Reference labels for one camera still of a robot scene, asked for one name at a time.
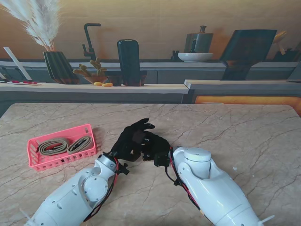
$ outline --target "yellow fruit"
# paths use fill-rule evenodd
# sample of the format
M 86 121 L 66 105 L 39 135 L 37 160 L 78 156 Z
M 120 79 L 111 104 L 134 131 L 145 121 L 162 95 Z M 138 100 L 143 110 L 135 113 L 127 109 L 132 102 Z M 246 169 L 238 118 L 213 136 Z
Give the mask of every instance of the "yellow fruit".
M 97 81 L 97 82 L 94 82 L 94 85 L 95 86 L 102 86 L 102 83 Z
M 113 83 L 103 83 L 103 86 L 105 87 L 113 86 Z

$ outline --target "beige strap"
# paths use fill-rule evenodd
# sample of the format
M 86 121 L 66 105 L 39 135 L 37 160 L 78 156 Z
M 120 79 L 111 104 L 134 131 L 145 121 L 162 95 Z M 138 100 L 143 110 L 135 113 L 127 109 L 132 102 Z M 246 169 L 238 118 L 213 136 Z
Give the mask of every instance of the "beige strap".
M 85 136 L 75 141 L 69 148 L 68 154 L 74 154 L 92 148 L 93 139 L 90 136 Z
M 67 151 L 69 140 L 66 138 L 54 138 L 47 140 L 38 146 L 38 151 L 42 155 L 61 154 Z

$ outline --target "white bowl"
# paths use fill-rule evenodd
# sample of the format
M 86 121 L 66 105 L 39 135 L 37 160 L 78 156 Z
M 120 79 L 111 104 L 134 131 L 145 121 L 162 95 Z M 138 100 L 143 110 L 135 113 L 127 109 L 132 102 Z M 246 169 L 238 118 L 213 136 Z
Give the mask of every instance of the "white bowl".
M 178 53 L 184 62 L 204 62 L 212 57 L 213 53 Z

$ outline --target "gray canister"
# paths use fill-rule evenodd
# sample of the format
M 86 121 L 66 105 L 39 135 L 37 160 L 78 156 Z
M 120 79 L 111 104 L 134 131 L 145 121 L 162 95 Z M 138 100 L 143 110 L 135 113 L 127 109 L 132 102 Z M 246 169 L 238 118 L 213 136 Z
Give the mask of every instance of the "gray canister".
M 185 43 L 185 53 L 189 53 L 191 51 L 192 42 L 194 39 L 197 40 L 196 47 L 194 51 L 196 53 L 208 53 L 213 37 L 213 33 L 205 33 L 206 26 L 201 26 L 201 30 L 199 33 L 187 34 L 186 43 Z

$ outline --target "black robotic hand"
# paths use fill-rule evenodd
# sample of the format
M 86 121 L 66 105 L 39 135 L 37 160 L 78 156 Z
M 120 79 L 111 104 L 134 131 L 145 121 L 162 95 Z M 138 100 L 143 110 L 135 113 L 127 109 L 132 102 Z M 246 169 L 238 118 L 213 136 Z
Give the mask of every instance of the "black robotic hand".
M 145 131 L 144 143 L 145 145 L 142 149 L 143 160 L 154 160 L 155 165 L 165 165 L 165 162 L 161 161 L 167 158 L 171 149 L 169 142 L 156 134 Z
M 117 142 L 110 151 L 110 156 L 126 161 L 136 161 L 144 146 L 146 137 L 145 129 L 153 129 L 154 125 L 147 123 L 148 118 L 141 119 L 134 124 L 127 126 L 120 134 Z

